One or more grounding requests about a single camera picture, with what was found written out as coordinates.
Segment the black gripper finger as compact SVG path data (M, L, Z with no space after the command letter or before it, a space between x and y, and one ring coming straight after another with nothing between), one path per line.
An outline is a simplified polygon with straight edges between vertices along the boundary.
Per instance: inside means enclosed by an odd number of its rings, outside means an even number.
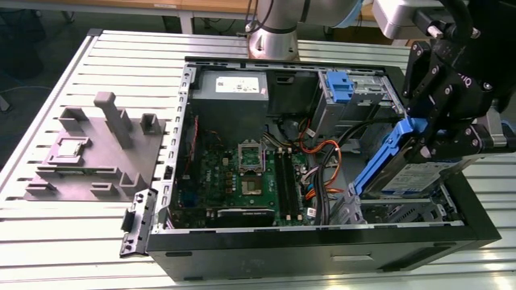
M418 118L418 159L459 159L478 155L485 147L487 133L475 119L446 120L437 124Z
M451 69L427 42L414 42L405 82L409 116L427 120L454 120L455 94Z

